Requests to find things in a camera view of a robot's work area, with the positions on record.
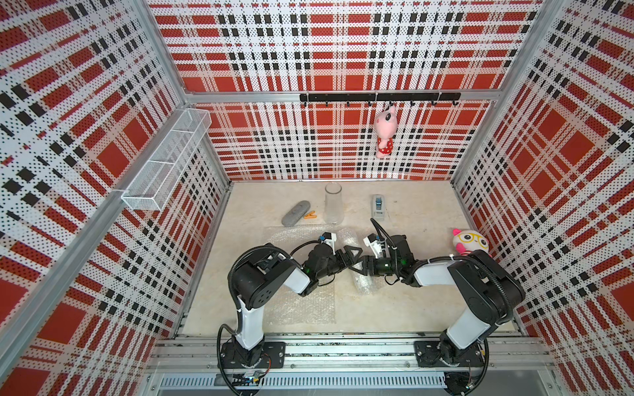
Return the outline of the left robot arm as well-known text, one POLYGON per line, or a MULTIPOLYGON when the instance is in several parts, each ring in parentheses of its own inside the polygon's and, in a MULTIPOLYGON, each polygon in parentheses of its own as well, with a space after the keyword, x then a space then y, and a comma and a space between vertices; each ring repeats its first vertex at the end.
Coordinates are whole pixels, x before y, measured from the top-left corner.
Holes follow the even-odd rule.
POLYGON ((322 286, 325 277, 334 278, 361 262, 361 248, 346 245, 337 250, 336 241, 336 234, 324 233, 291 252, 267 243, 239 256, 227 277, 238 326, 221 327, 230 332, 221 353, 243 366, 256 366, 264 356, 264 307, 282 287, 307 296, 322 286))

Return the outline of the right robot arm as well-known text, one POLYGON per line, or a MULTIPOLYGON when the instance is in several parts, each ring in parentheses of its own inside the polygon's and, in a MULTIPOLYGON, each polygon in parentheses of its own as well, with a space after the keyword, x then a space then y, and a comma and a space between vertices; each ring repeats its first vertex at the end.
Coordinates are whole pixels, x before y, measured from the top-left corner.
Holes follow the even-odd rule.
POLYGON ((375 219, 375 232, 363 240, 372 250, 344 248, 351 270, 365 277, 394 277, 415 288, 451 285, 457 287, 467 308, 439 336, 435 359, 445 366, 458 366, 463 356, 484 342, 513 318, 513 310, 526 292, 489 254, 488 240, 475 230, 454 229, 452 244, 457 253, 417 260, 404 235, 389 235, 375 219))

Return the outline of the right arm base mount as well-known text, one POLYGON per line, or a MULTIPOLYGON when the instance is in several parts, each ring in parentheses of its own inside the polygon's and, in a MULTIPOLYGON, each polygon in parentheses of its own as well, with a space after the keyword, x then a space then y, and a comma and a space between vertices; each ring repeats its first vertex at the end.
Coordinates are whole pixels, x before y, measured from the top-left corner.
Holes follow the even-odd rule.
POLYGON ((485 364, 478 343, 458 349, 447 340, 417 341, 414 354, 419 367, 482 368, 485 364))

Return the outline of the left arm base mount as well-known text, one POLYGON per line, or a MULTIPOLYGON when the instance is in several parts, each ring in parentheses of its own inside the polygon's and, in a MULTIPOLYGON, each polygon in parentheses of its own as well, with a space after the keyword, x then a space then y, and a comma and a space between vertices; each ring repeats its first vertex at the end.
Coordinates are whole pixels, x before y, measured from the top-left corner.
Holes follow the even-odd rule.
POLYGON ((220 363, 225 369, 280 369, 284 366, 286 347, 284 342, 261 342, 253 350, 247 350, 230 340, 221 346, 220 363))

